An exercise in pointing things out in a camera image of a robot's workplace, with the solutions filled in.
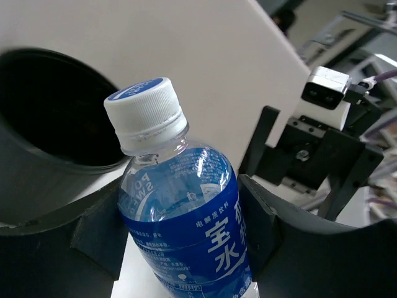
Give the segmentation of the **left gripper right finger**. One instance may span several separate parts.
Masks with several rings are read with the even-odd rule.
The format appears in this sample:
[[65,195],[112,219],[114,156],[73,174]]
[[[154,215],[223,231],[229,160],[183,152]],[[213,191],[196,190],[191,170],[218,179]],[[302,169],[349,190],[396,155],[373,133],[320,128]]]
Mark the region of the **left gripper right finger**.
[[238,178],[252,278],[261,297],[395,297],[396,220],[355,228]]

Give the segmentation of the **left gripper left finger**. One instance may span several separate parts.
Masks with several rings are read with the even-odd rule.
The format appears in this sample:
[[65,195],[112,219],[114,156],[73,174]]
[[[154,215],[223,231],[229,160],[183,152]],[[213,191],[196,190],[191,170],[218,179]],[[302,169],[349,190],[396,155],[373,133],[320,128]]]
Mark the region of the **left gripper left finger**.
[[110,297],[128,234],[117,207],[119,183],[1,228],[1,297]]

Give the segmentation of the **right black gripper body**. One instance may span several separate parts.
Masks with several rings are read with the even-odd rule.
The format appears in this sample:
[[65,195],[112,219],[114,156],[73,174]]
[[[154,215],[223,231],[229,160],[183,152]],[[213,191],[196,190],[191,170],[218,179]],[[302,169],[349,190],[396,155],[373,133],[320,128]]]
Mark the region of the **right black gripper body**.
[[238,173],[312,194],[329,181],[318,216],[336,220],[383,160],[382,149],[311,118],[290,117],[276,144],[266,145],[279,110],[265,106]]

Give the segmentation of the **blue label plastic bottle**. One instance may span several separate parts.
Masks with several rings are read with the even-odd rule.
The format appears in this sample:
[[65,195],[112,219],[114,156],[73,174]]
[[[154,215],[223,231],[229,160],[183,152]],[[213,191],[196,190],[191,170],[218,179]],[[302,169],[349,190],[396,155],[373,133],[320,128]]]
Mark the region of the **blue label plastic bottle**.
[[118,209],[159,282],[172,297],[258,297],[233,167],[187,137],[171,80],[119,90],[104,107],[130,157]]

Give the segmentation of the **black plastic bin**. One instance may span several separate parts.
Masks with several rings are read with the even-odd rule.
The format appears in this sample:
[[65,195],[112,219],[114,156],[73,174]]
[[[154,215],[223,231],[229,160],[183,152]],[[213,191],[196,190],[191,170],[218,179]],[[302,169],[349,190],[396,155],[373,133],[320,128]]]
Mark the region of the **black plastic bin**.
[[104,109],[116,87],[42,48],[1,52],[1,225],[15,227],[117,179],[127,157]]

